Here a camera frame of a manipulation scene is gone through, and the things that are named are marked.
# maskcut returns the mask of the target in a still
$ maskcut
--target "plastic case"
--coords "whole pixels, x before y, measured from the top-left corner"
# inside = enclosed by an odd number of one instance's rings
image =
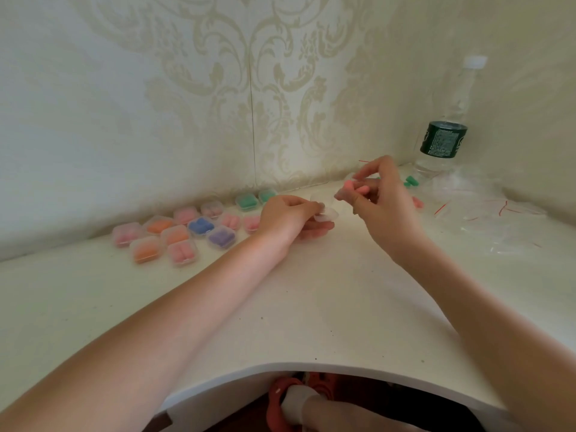
[[[236,206],[241,211],[251,211],[258,207],[258,199],[251,193],[240,194],[236,197]]]
[[[244,217],[244,230],[249,234],[254,233],[260,227],[260,216],[259,215],[247,215]]]
[[[231,212],[224,212],[218,220],[218,224],[229,227],[232,230],[238,230],[240,228],[241,223],[242,223],[241,217]]]
[[[198,209],[194,206],[181,207],[174,211],[174,223],[186,225],[199,216]]]
[[[142,226],[147,233],[153,235],[160,235],[163,230],[172,227],[174,225],[174,220],[170,217],[163,217],[162,215],[155,215],[150,218]]]
[[[191,239],[170,244],[166,252],[177,267],[191,264],[198,259],[198,248]]]
[[[334,221],[338,218],[338,212],[332,208],[332,203],[334,203],[334,196],[332,194],[316,192],[310,196],[310,201],[324,204],[324,210],[314,216],[314,219],[319,223]]]
[[[144,236],[140,223],[121,224],[112,229],[112,242],[116,247],[127,247],[132,241]]]
[[[272,189],[272,188],[262,189],[258,193],[258,199],[260,200],[260,202],[262,204],[265,204],[269,199],[271,199],[272,197],[274,197],[276,195],[278,195],[276,189]]]
[[[179,241],[190,239],[190,232],[184,225],[173,226],[165,229],[160,234],[160,240],[165,246],[169,246]]]
[[[212,247],[225,250],[232,247],[236,242],[236,232],[226,226],[217,226],[212,232],[208,233],[208,243]]]
[[[200,206],[200,212],[205,217],[216,219],[224,212],[224,205],[218,200],[211,200]]]
[[[188,223],[188,230],[195,236],[200,237],[212,232],[214,223],[208,217],[196,218],[194,221]]]
[[[160,257],[162,254],[162,244],[157,236],[136,239],[130,243],[132,258],[137,264],[143,264]]]

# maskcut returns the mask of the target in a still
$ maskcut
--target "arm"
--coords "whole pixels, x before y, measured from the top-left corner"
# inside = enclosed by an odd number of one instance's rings
[[[363,180],[379,172],[380,181]],[[576,430],[576,356],[503,305],[464,273],[423,231],[390,157],[367,164],[352,204],[372,238],[436,301],[514,417],[529,431]]]
[[[194,352],[287,254],[334,223],[320,204],[278,196],[260,230],[61,364],[0,414],[0,430],[129,432],[146,426]]]

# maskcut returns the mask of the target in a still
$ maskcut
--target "plastic bottle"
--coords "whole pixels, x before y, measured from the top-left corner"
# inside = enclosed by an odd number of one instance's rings
[[[452,158],[456,155],[467,130],[463,122],[470,107],[470,93],[478,72],[484,68],[487,60],[488,57],[486,56],[464,58],[462,69],[451,88],[452,96],[449,106],[440,121],[432,121],[429,124],[424,142],[414,160],[413,176],[419,183],[442,171],[449,170],[453,166]],[[436,132],[441,132],[441,136],[444,138],[443,144],[440,143],[440,148],[431,145],[430,136]]]

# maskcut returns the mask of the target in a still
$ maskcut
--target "green bottle label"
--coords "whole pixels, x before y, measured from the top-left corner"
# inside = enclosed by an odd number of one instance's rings
[[[448,121],[431,121],[424,136],[420,151],[436,158],[453,158],[468,127]]]

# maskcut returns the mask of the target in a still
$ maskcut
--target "hand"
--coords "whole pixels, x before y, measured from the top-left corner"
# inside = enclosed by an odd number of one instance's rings
[[[321,213],[323,208],[321,203],[294,195],[277,195],[264,205],[257,233],[274,236],[286,249],[296,239],[320,238],[334,228],[332,221],[318,223],[314,220],[314,215]]]
[[[376,172],[380,179],[367,178]],[[345,185],[334,197],[352,205],[354,212],[366,223],[372,239],[394,261],[414,246],[428,242],[414,201],[390,156],[367,163],[353,177],[356,179],[353,187]]]

